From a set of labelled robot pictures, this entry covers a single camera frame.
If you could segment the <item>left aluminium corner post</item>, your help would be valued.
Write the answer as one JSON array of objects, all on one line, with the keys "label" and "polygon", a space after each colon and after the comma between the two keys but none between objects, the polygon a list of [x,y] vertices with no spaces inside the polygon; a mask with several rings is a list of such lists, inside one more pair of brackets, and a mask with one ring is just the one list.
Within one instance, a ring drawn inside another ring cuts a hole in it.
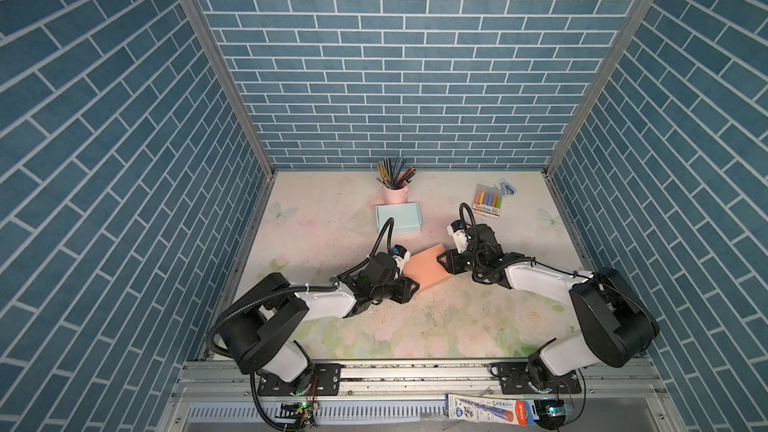
[{"label": "left aluminium corner post", "polygon": [[274,177],[274,167],[261,143],[254,123],[241,97],[228,65],[218,46],[216,38],[208,24],[198,0],[178,0],[184,11],[195,37],[206,55],[214,75],[224,92],[232,111],[243,130],[255,158],[268,180]]}]

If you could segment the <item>aluminium corner post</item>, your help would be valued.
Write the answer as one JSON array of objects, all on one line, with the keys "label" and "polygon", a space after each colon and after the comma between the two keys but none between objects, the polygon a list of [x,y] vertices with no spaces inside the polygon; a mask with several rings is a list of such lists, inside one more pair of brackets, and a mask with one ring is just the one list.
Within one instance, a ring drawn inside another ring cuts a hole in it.
[{"label": "aluminium corner post", "polygon": [[178,0],[184,11],[195,37],[206,55],[214,75],[224,92],[232,111],[243,130],[255,158],[268,180],[274,177],[274,167],[261,143],[254,123],[241,97],[228,65],[218,46],[216,38],[208,24],[198,0]]},{"label": "aluminium corner post", "polygon": [[595,75],[586,87],[584,95],[563,131],[552,155],[547,160],[543,169],[546,180],[552,180],[562,164],[566,153],[574,142],[579,130],[589,117],[600,94],[606,87],[608,80],[618,66],[621,58],[628,49],[630,42],[641,26],[643,19],[650,10],[654,0],[634,0],[627,14],[616,32],[608,51],[596,69]]}]

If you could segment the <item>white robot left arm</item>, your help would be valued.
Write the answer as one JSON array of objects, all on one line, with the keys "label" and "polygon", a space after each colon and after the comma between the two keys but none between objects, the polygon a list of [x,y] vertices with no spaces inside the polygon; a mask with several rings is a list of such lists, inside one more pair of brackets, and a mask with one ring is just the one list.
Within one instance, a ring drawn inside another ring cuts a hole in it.
[{"label": "white robot left arm", "polygon": [[275,378],[285,393],[305,393],[317,380],[316,365],[291,339],[304,322],[355,317],[390,300],[405,304],[419,289],[406,276],[410,252],[392,243],[395,220],[381,227],[371,252],[328,285],[293,284],[281,273],[263,278],[214,321],[207,349],[235,361],[252,378]]}]

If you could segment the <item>pink metal pencil bucket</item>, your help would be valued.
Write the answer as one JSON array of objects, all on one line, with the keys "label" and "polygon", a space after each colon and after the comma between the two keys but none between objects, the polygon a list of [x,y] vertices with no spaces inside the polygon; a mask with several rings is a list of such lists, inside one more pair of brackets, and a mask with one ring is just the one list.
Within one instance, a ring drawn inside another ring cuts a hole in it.
[{"label": "pink metal pencil bucket", "polygon": [[385,205],[398,205],[404,204],[408,201],[410,190],[408,186],[404,186],[399,189],[390,189],[384,187],[382,189],[382,194]]}]

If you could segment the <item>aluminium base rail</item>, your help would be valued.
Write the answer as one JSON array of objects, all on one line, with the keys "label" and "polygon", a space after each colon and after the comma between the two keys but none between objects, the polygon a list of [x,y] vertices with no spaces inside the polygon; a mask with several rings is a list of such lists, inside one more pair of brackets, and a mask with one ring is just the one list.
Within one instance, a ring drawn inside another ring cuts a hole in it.
[{"label": "aluminium base rail", "polygon": [[[593,365],[572,372],[550,393],[529,384],[522,359],[338,360],[321,400],[431,400],[448,394],[520,398],[663,398],[667,390],[650,359],[623,368]],[[187,362],[172,392],[181,401],[238,401],[251,396],[249,379],[233,361]]]}]

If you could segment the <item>right aluminium corner post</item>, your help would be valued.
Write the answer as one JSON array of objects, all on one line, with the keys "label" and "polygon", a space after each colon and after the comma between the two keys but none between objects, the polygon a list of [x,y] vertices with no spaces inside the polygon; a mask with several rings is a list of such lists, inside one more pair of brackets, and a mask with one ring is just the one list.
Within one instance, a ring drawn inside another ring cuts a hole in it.
[{"label": "right aluminium corner post", "polygon": [[616,32],[608,51],[596,69],[595,75],[586,87],[584,95],[563,131],[552,155],[547,160],[543,169],[546,180],[552,180],[562,164],[566,153],[574,142],[579,130],[589,117],[600,94],[606,87],[608,80],[618,66],[621,58],[628,49],[630,42],[641,26],[643,19],[650,10],[654,0],[634,0],[627,14]]}]

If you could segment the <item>white toothpaste style box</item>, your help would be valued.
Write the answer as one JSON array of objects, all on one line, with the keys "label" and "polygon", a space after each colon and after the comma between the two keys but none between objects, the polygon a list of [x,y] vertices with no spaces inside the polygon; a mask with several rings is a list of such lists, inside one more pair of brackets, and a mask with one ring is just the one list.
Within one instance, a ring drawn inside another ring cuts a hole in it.
[{"label": "white toothpaste style box", "polygon": [[528,400],[493,399],[448,394],[446,410],[451,419],[476,423],[534,426],[538,415]]}]

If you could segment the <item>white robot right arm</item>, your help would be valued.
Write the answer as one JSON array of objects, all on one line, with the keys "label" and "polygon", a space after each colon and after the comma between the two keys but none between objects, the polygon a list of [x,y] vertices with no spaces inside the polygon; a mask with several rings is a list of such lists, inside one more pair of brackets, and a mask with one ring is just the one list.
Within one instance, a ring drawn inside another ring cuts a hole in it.
[{"label": "white robot right arm", "polygon": [[477,223],[466,203],[447,231],[455,247],[438,256],[447,273],[469,272],[476,283],[535,293],[573,309],[578,329],[528,358],[527,378],[537,391],[557,387],[583,367],[621,368],[659,335],[657,320],[613,268],[565,271],[532,256],[505,253],[491,227]]}]

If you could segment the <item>pink paper box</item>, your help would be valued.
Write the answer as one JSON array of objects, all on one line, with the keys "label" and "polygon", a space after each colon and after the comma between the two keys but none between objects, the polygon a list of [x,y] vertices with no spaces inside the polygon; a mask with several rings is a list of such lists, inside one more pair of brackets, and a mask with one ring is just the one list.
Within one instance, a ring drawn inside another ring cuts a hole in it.
[{"label": "pink paper box", "polygon": [[405,263],[404,274],[419,285],[419,292],[452,278],[438,262],[438,257],[445,252],[442,244],[437,244],[422,252],[412,255]]}]

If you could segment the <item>bundle of coloured pencils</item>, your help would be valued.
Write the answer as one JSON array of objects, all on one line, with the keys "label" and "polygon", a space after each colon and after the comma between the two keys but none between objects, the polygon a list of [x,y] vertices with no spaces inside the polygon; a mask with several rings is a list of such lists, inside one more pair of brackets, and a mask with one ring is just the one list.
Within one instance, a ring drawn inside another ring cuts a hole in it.
[{"label": "bundle of coloured pencils", "polygon": [[401,190],[407,186],[417,169],[405,157],[383,158],[377,164],[377,181],[387,190]]}]

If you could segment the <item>pack of coloured markers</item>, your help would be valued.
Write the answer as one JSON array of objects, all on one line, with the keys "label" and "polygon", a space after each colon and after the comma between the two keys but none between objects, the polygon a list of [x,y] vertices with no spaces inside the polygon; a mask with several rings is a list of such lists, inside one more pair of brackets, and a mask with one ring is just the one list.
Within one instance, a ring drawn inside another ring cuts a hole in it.
[{"label": "pack of coloured markers", "polygon": [[478,184],[470,206],[474,212],[498,218],[501,215],[502,199],[503,194],[499,188]]}]

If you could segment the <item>light blue paper box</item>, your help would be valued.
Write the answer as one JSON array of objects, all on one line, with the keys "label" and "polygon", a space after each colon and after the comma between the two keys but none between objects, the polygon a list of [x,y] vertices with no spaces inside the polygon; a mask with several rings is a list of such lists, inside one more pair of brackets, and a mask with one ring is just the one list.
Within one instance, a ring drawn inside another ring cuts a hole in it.
[{"label": "light blue paper box", "polygon": [[423,220],[419,205],[415,202],[392,205],[377,205],[375,207],[377,229],[381,230],[385,223],[394,220],[394,234],[417,234],[422,231]]}]

